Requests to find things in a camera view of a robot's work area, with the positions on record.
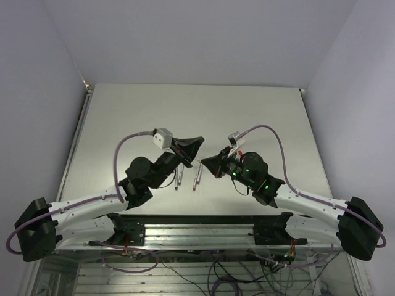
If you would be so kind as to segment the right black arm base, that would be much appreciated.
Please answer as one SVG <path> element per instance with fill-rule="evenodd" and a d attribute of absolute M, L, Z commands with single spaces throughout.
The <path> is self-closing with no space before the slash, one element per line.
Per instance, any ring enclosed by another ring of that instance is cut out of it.
<path fill-rule="evenodd" d="M 291 245 L 296 241 L 296 245 L 307 245 L 306 238 L 294 238 L 286 232 L 286 225 L 294 215 L 290 212 L 282 212 L 280 215 L 253 216 L 257 218 L 252 231 L 248 236 L 254 239 L 255 245 Z"/>

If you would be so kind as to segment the blue marker pen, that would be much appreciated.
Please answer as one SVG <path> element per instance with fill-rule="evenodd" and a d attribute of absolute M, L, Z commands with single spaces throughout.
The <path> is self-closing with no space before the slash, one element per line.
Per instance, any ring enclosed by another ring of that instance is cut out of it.
<path fill-rule="evenodd" d="M 175 168 L 175 180 L 174 180 L 174 188 L 178 190 L 178 182 L 179 182 L 179 169 L 178 167 Z"/>

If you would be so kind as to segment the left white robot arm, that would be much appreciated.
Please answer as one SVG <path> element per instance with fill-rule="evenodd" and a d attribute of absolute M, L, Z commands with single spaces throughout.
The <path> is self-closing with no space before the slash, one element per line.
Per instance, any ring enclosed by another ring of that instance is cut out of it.
<path fill-rule="evenodd" d="M 162 155 L 151 162 L 136 157 L 126 169 L 126 177 L 119 179 L 117 158 L 127 140 L 152 137 Z M 63 247 L 100 245 L 115 249 L 128 247 L 126 241 L 136 234 L 124 225 L 120 212 L 138 208 L 152 197 L 152 190 L 163 182 L 179 165 L 192 167 L 204 138 L 180 139 L 167 129 L 141 131 L 124 137 L 115 148 L 111 187 L 98 194 L 66 202 L 48 203 L 39 198 L 30 203 L 14 224 L 14 232 L 7 238 L 6 249 L 22 256 L 25 262 L 47 257 Z"/>

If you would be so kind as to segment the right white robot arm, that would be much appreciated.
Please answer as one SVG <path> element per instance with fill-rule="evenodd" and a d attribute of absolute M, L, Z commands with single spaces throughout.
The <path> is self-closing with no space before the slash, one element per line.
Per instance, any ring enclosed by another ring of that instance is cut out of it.
<path fill-rule="evenodd" d="M 226 147 L 201 163 L 216 178 L 228 175 L 246 186 L 258 203 L 283 210 L 272 229 L 277 243 L 319 241 L 338 245 L 356 259 L 372 259 L 383 225 L 364 200 L 339 200 L 298 191 L 270 175 L 259 154 L 247 152 L 236 159 L 229 157 L 229 150 Z"/>

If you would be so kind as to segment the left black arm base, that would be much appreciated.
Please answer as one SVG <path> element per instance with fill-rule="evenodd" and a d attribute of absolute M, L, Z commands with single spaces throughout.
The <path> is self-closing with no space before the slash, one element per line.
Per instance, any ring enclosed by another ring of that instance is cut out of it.
<path fill-rule="evenodd" d="M 89 242 L 89 245 L 98 245 L 93 241 L 126 247 L 144 245 L 146 228 L 140 220 L 119 213 L 111 213 L 101 218 L 104 218 L 103 230 L 98 238 L 95 237 Z"/>

